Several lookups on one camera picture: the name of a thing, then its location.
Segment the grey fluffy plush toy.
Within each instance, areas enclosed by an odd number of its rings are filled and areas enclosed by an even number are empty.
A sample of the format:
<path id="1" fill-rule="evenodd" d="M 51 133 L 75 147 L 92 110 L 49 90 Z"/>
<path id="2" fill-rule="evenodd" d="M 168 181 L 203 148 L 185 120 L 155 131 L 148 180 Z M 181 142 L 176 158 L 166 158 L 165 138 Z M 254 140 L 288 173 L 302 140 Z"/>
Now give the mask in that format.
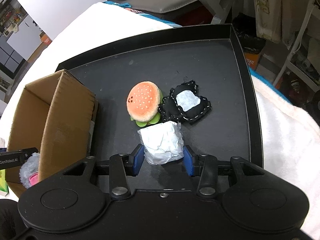
<path id="1" fill-rule="evenodd" d="M 26 189 L 39 182 L 39 159 L 40 154 L 33 153 L 20 168 L 20 181 Z"/>

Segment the white soft bundle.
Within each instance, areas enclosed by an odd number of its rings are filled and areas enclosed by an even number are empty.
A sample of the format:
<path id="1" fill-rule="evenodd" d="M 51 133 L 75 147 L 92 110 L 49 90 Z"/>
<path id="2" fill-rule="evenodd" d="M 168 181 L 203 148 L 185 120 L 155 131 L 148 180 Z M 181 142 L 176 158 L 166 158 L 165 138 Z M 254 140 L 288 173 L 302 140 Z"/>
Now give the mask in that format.
<path id="1" fill-rule="evenodd" d="M 164 165 L 184 157 L 181 124 L 173 121 L 138 130 L 144 157 L 150 165 Z"/>

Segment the black stitched fabric pouch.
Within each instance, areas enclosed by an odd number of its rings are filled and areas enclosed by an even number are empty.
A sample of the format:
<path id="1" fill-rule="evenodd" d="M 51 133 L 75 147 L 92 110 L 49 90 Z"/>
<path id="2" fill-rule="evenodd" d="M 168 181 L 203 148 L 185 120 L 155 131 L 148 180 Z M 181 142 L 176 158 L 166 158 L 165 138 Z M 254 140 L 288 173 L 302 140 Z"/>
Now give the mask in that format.
<path id="1" fill-rule="evenodd" d="M 158 107 L 162 120 L 193 124 L 204 117 L 212 106 L 198 92 L 199 86 L 194 80 L 171 88 L 169 95 L 162 99 Z"/>

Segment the plush hamburger toy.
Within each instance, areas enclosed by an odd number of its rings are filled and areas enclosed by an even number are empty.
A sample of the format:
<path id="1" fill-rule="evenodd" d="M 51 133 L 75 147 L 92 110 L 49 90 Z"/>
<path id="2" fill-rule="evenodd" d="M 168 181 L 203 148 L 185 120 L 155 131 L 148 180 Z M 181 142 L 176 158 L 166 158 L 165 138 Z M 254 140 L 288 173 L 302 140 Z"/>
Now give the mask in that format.
<path id="1" fill-rule="evenodd" d="M 160 121 L 158 111 L 163 95 L 158 86 L 151 81 L 143 81 L 131 88 L 127 100 L 127 112 L 138 127 L 155 125 Z"/>

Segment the green tissue box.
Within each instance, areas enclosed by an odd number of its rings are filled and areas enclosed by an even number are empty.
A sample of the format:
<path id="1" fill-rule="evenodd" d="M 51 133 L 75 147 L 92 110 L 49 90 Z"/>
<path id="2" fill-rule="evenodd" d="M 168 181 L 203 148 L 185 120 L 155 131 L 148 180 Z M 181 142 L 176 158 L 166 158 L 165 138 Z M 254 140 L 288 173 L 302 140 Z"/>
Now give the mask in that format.
<path id="1" fill-rule="evenodd" d="M 9 193 L 9 187 L 5 180 L 5 170 L 0 170 L 0 195 L 5 197 Z"/>

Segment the black tray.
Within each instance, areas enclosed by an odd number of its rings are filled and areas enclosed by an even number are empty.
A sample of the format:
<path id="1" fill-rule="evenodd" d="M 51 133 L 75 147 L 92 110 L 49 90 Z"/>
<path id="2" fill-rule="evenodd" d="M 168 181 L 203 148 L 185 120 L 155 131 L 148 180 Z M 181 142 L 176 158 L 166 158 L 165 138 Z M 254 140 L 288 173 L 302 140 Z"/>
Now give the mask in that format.
<path id="1" fill-rule="evenodd" d="M 99 102 L 91 153 L 98 161 L 128 154 L 140 143 L 126 98 L 139 82 L 151 81 L 168 95 L 195 81 L 211 110 L 183 123 L 184 143 L 197 154 L 228 161 L 240 156 L 263 165 L 257 100 L 251 75 L 233 27 L 197 25 L 118 38 L 67 56 L 58 65 L 91 90 Z"/>

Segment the brown cardboard box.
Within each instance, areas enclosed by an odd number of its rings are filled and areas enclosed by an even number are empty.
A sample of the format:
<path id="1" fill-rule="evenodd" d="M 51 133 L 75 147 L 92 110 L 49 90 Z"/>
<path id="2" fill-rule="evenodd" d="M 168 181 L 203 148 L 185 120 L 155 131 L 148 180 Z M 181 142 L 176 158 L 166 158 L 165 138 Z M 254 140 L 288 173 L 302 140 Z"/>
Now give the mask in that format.
<path id="1" fill-rule="evenodd" d="M 44 180 L 87 155 L 95 94 L 67 70 L 25 85 L 9 135 L 9 151 L 35 147 Z"/>

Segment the white blanket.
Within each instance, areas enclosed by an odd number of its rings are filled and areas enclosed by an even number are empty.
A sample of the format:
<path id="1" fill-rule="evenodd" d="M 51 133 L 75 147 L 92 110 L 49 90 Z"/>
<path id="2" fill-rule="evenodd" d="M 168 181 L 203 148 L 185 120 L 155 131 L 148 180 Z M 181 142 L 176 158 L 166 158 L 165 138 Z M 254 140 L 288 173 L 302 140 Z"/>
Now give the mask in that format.
<path id="1" fill-rule="evenodd" d="M 116 5 L 95 3 L 53 39 L 19 83 L 1 117 L 1 138 L 8 142 L 26 84 L 55 72 L 59 63 L 123 38 L 168 29 L 161 21 Z M 307 195 L 309 213 L 302 230 L 319 239 L 319 126 L 303 109 L 284 100 L 257 74 L 252 75 L 263 137 L 265 168 Z"/>

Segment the orange cardboard box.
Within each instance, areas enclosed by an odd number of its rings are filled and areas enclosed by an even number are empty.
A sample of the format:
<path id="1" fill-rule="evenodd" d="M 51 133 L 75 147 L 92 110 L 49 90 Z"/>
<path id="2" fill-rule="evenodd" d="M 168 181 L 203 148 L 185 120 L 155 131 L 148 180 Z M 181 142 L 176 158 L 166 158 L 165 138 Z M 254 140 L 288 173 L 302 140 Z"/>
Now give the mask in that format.
<path id="1" fill-rule="evenodd" d="M 46 44 L 46 45 L 50 45 L 52 40 L 49 38 L 49 36 L 47 34 L 44 34 L 41 36 L 41 41 L 42 43 Z"/>

